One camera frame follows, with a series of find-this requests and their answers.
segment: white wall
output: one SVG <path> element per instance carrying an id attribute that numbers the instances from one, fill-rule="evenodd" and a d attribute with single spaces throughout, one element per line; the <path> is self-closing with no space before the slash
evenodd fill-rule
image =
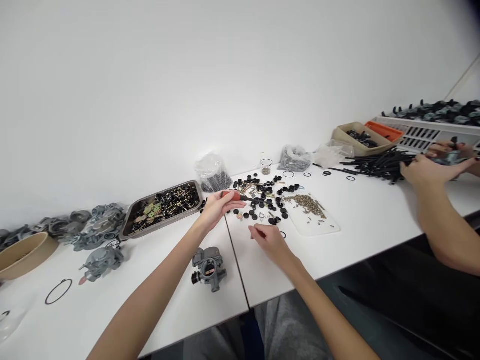
<path id="1" fill-rule="evenodd" d="M 462 104 L 480 99 L 480 56 L 452 89 L 447 99 L 455 99 Z"/>
<path id="2" fill-rule="evenodd" d="M 449 0 L 2 1 L 0 228 L 314 150 L 444 98 L 478 38 Z"/>

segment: hand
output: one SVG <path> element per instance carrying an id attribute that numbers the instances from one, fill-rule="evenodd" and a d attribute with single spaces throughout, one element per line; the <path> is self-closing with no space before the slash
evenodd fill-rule
<path id="1" fill-rule="evenodd" d="M 458 165 L 444 166 L 429 160 L 423 155 L 417 155 L 410 166 L 406 166 L 404 162 L 401 162 L 400 168 L 403 177 L 416 188 L 421 186 L 443 186 L 476 163 L 476 159 L 471 158 Z"/>
<path id="2" fill-rule="evenodd" d="M 451 141 L 439 141 L 428 148 L 426 157 L 430 159 L 439 158 L 442 159 L 446 154 L 453 151 L 452 146 L 454 145 Z M 460 150 L 459 158 L 473 158 L 475 157 L 474 148 L 470 145 L 465 145 L 464 142 L 458 143 L 458 150 Z"/>
<path id="3" fill-rule="evenodd" d="M 290 250 L 278 227 L 273 225 L 249 226 L 251 238 L 255 239 L 268 258 L 287 276 L 300 260 Z"/>
<path id="4" fill-rule="evenodd" d="M 232 201 L 235 194 L 239 193 L 238 191 L 230 191 L 230 193 L 223 198 L 220 198 L 221 192 L 222 191 L 216 192 L 207 198 L 205 208 L 198 219 L 205 225 L 208 232 L 217 226 L 227 212 L 233 209 L 243 209 L 247 206 L 247 203 L 244 201 Z"/>
<path id="5" fill-rule="evenodd" d="M 451 148 L 453 144 L 454 143 L 451 141 L 439 141 L 428 148 L 426 157 L 430 159 L 433 159 L 433 158 L 442 159 L 446 156 L 446 154 L 448 154 L 453 150 Z M 477 156 L 473 147 L 471 147 L 470 145 L 465 145 L 464 142 L 458 143 L 456 146 L 458 147 L 458 150 L 460 150 L 460 158 L 473 158 Z M 470 166 L 466 170 L 466 172 L 480 178 L 480 163 L 476 163 Z"/>

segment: orange container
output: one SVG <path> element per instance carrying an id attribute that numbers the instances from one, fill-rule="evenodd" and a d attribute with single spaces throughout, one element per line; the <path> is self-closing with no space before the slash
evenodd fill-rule
<path id="1" fill-rule="evenodd" d="M 383 136 L 392 143 L 400 139 L 405 134 L 403 131 L 382 125 L 381 123 L 375 121 L 369 121 L 365 124 L 365 126 L 369 129 L 372 129 L 374 132 Z"/>

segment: white plastic crate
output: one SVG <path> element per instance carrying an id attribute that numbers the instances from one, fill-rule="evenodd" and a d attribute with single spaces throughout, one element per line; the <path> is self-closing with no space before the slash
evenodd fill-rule
<path id="1" fill-rule="evenodd" d="M 404 120 L 396 117 L 376 117 L 374 122 L 405 132 L 398 148 L 420 154 L 436 142 L 448 141 L 458 137 L 459 143 L 473 146 L 480 151 L 480 127 L 427 122 L 420 120 Z"/>

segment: white plastic board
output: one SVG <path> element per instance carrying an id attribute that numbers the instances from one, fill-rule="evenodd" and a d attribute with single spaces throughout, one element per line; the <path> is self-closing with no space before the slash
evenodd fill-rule
<path id="1" fill-rule="evenodd" d="M 321 215 L 314 215 L 312 212 L 305 213 L 306 209 L 301 205 L 298 205 L 293 199 L 285 200 L 286 198 L 291 198 L 296 195 L 310 196 L 313 201 L 316 201 L 319 204 L 326 218 L 322 218 Z M 286 195 L 283 197 L 283 203 L 298 233 L 304 237 L 326 235 L 340 231 L 340 226 L 334 218 L 329 214 L 322 203 L 308 191 L 295 191 L 295 193 L 291 195 Z"/>

